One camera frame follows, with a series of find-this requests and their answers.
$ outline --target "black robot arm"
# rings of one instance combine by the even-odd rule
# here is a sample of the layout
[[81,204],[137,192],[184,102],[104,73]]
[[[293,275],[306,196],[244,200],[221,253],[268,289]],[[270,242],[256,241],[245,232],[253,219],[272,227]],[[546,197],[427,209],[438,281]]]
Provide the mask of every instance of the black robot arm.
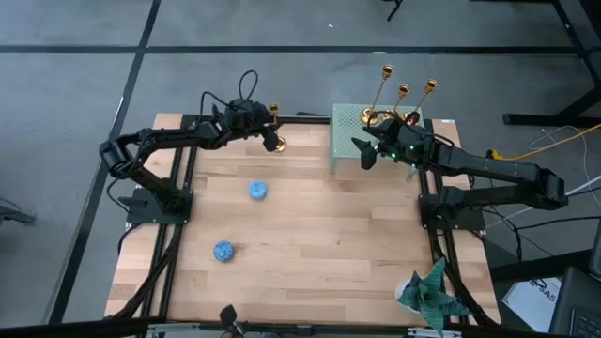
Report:
[[[100,145],[100,157],[112,177],[129,178],[146,188],[156,199],[162,213],[178,214],[185,208],[184,194],[168,178],[160,178],[148,171],[144,163],[158,149],[198,146],[206,150],[227,146],[230,141],[261,135],[263,146],[273,151],[277,146],[280,124],[270,114],[267,107],[257,101],[232,100],[224,113],[213,106],[209,120],[198,119],[187,129],[152,130],[143,129],[127,134]],[[127,149],[128,145],[138,145],[135,156]],[[148,201],[124,202],[147,203]]]
[[370,169],[377,155],[395,162],[429,170],[441,176],[473,175],[515,185],[463,191],[457,187],[442,187],[439,194],[423,197],[423,204],[442,217],[456,218],[465,207],[484,207],[521,203],[533,208],[553,210],[567,205],[563,180],[548,169],[533,163],[498,161],[474,156],[455,145],[442,142],[432,132],[411,126],[399,117],[388,119],[378,127],[364,130],[378,139],[378,144],[353,138],[361,151],[361,166]]

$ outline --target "black floor stripe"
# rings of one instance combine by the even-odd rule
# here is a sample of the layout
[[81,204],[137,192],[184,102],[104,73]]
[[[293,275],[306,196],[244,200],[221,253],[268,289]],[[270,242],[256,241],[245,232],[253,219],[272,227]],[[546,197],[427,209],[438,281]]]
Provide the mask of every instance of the black floor stripe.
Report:
[[0,53],[118,54],[139,51],[138,46],[123,45],[0,45]]
[[146,53],[575,54],[570,46],[149,46]]
[[[125,121],[125,116],[128,112],[131,102],[131,95],[133,94],[133,89],[135,88],[135,83],[138,79],[140,68],[142,67],[142,61],[144,60],[144,52],[142,52],[142,50],[147,46],[148,40],[150,39],[150,33],[152,32],[152,28],[157,19],[157,13],[159,11],[160,4],[161,0],[153,0],[152,2],[152,6],[146,20],[146,26],[138,45],[138,53],[136,53],[135,57],[133,58],[130,75],[128,76],[128,80],[123,90],[123,96],[121,97],[121,102],[117,109],[113,127],[109,133],[109,139],[116,138],[121,133],[121,129],[123,128],[123,122]],[[104,165],[100,165],[94,176],[94,182],[88,195],[88,199],[85,203],[82,216],[77,224],[77,237],[69,254],[69,262],[65,268],[63,277],[60,280],[60,286],[58,288],[58,292],[56,293],[54,306],[50,313],[48,321],[49,324],[61,323],[63,321],[63,317],[65,316],[65,312],[67,311],[71,291],[75,285],[77,273],[84,257],[85,246],[87,245],[87,241],[92,231],[92,225],[94,224],[96,211],[98,210],[98,205],[102,197],[104,183],[107,177],[107,169]]]

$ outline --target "wooden tabletop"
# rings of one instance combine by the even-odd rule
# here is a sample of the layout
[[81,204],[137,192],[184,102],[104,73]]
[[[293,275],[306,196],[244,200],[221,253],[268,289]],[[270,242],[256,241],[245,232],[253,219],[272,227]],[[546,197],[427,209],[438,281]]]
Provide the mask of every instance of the wooden tabletop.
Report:
[[[158,114],[154,128],[179,128],[181,117]],[[459,145],[453,121],[433,124]],[[364,171],[356,160],[339,161],[331,176],[329,126],[286,124],[279,134],[288,144],[279,154],[266,152],[261,138],[198,151],[168,318],[215,321],[231,303],[240,321],[255,323],[424,325],[394,299],[414,270],[432,268],[419,177],[408,178],[407,167],[391,161]],[[146,167],[168,177],[173,157],[174,150],[157,151]],[[183,175],[186,151],[182,159]],[[260,202],[248,194],[257,179],[269,190]],[[444,182],[469,188],[466,177]],[[124,241],[106,314],[120,310],[146,278],[157,228],[145,224]],[[499,321],[482,242],[466,231],[454,235],[462,280]],[[228,263],[213,257],[220,240],[235,245]],[[152,314],[161,281],[156,290]]]

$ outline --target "blue ball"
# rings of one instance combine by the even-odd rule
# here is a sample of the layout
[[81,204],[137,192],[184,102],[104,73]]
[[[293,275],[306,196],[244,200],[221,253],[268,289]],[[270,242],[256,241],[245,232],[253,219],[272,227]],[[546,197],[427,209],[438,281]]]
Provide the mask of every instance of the blue ball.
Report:
[[248,187],[248,193],[254,200],[262,200],[267,195],[267,185],[263,181],[255,181]]
[[215,244],[215,248],[213,248],[213,254],[217,260],[227,262],[234,256],[234,245],[227,240],[222,240]]

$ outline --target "gray floor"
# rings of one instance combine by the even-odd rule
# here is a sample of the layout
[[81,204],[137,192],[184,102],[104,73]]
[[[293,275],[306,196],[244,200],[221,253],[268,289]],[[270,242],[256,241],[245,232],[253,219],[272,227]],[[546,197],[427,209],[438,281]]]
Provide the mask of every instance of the gray floor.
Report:
[[[578,2],[564,4],[585,43],[599,45]],[[44,0],[4,0],[0,44],[137,45],[149,7],[150,1],[142,0],[56,0],[52,5]],[[569,44],[547,5],[406,0],[393,21],[386,23],[391,8],[376,0],[163,0],[149,44]],[[0,54],[0,196],[38,216],[34,226],[0,227],[2,327],[45,320],[99,163],[98,144],[111,127],[132,59],[132,54]],[[594,61],[601,70],[601,56]],[[396,73],[382,102],[393,102],[401,82],[412,86],[406,103],[415,102],[425,80],[436,78],[439,89],[428,99],[424,113],[455,119],[463,147],[476,154],[490,148],[508,156],[527,151],[528,144],[543,135],[540,128],[504,126],[502,114],[552,115],[593,86],[578,59],[558,55],[147,54],[123,131],[151,125],[156,113],[195,114],[203,90],[233,98],[246,69],[260,74],[257,100],[277,101],[288,115],[297,111],[328,115],[335,102],[370,101],[384,63],[395,65]],[[588,115],[601,115],[601,107]],[[588,134],[586,140],[588,170],[596,177],[601,172],[601,149],[596,147],[601,135]],[[586,181],[583,151],[578,140],[532,159],[551,168],[572,189]],[[128,182],[119,183],[115,194],[126,195],[131,188]],[[526,225],[592,215],[600,209],[590,195],[582,195],[562,210],[531,211],[515,222]],[[124,216],[102,198],[66,320],[102,317]],[[527,236],[545,250],[562,254],[589,248],[593,227],[594,222],[560,223],[533,229]],[[488,239],[501,250],[515,251],[514,235],[502,225],[489,228]],[[545,256],[526,244],[524,254],[526,259]],[[493,254],[489,259],[498,257]]]

